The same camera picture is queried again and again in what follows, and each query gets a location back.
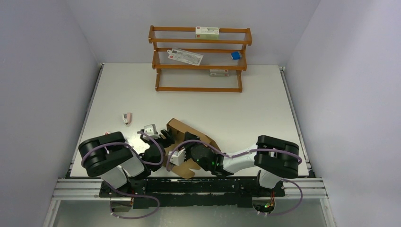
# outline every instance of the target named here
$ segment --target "wooden shelf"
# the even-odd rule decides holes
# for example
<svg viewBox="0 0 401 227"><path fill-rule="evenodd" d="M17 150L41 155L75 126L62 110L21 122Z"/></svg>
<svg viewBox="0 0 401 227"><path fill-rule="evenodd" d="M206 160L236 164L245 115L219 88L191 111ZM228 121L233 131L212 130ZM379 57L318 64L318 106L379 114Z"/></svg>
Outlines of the wooden shelf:
<svg viewBox="0 0 401 227"><path fill-rule="evenodd" d="M195 39L195 27L150 26L148 41L150 44L153 44L152 67L157 70L156 91L242 92L241 74L243 70L246 70L246 46L252 44L251 30L249 28L220 28L219 33L218 40ZM169 59L167 50L171 50L172 48L159 48L157 43L242 44L242 48L240 50L182 48L185 51L203 55L200 65L190 65ZM235 51L239 51L242 54L241 59L231 59L230 54ZM162 69L236 70L238 88L160 87L159 82Z"/></svg>
<svg viewBox="0 0 401 227"><path fill-rule="evenodd" d="M245 56L240 60L232 60L230 53L241 50L204 50L204 49L183 49L203 55L200 65L190 65L183 62L171 60L166 52L168 48L159 48L153 51L153 59L156 64L153 69L185 69L185 70L246 70Z"/></svg>
<svg viewBox="0 0 401 227"><path fill-rule="evenodd" d="M251 30L220 28L219 39L195 39L195 27L150 27L149 43L204 43L252 45Z"/></svg>

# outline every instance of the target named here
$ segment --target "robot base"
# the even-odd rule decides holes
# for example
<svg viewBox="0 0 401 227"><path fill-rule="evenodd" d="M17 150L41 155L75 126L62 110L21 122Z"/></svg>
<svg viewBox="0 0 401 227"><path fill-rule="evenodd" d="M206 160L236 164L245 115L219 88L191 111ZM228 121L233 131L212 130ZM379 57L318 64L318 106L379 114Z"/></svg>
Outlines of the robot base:
<svg viewBox="0 0 401 227"><path fill-rule="evenodd" d="M274 191L276 197L285 196L283 182L278 182L273 189L257 185L257 177L236 178L147 178L143 180L129 179L132 192L139 195L151 195L160 200L162 207L186 206L224 206L253 207L252 197L270 197ZM102 183L99 197L124 197L112 191ZM147 198L135 198L134 209L155 207L157 203Z"/></svg>

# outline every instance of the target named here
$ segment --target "blue block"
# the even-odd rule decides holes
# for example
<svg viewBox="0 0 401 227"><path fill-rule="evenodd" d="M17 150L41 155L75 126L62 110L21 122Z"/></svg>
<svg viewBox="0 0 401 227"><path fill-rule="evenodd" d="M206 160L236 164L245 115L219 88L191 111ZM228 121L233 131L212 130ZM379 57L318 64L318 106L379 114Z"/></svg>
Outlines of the blue block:
<svg viewBox="0 0 401 227"><path fill-rule="evenodd" d="M231 53L231 58L232 58L233 60L241 59L241 57L242 57L242 55L241 55L241 53L240 53L239 51L236 51L236 52L232 52L232 53Z"/></svg>

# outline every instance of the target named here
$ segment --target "white tabletop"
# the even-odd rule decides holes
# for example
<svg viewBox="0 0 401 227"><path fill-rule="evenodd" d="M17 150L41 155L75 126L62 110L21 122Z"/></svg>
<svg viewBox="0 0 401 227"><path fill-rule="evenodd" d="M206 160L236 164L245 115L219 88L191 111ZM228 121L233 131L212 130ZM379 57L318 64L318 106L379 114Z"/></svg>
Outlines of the white tabletop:
<svg viewBox="0 0 401 227"><path fill-rule="evenodd" d="M235 152L256 143L267 135L288 140L299 146L304 159L294 118L278 66L248 65L243 72L242 93L218 92L156 92L156 71L150 64L107 63L104 65L82 138L78 142L121 131L127 141L142 153L148 145L137 131L145 125L166 128L172 118L205 133L216 141L223 152ZM211 78L207 70L164 70L161 86L236 87L236 75ZM125 126L122 114L132 112L132 123ZM88 177L76 153L71 177ZM234 176L256 176L260 168L241 170ZM194 170L195 177L212 176ZM299 176L308 176L306 163L298 169ZM163 167L153 177L177 177Z"/></svg>

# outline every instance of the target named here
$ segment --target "gray wall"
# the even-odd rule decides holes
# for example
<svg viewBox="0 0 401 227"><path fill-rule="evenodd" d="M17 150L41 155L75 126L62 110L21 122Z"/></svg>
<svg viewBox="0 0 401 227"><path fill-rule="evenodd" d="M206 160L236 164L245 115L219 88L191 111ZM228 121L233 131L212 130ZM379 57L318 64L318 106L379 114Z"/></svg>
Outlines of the gray wall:
<svg viewBox="0 0 401 227"><path fill-rule="evenodd" d="M63 0L0 2L0 226L42 226L97 73Z"/></svg>
<svg viewBox="0 0 401 227"><path fill-rule="evenodd" d="M100 62L152 62L150 25L216 26L250 27L248 64L273 65L287 63L319 1L67 0Z"/></svg>
<svg viewBox="0 0 401 227"><path fill-rule="evenodd" d="M401 2L322 0L286 77L339 227L401 226Z"/></svg>

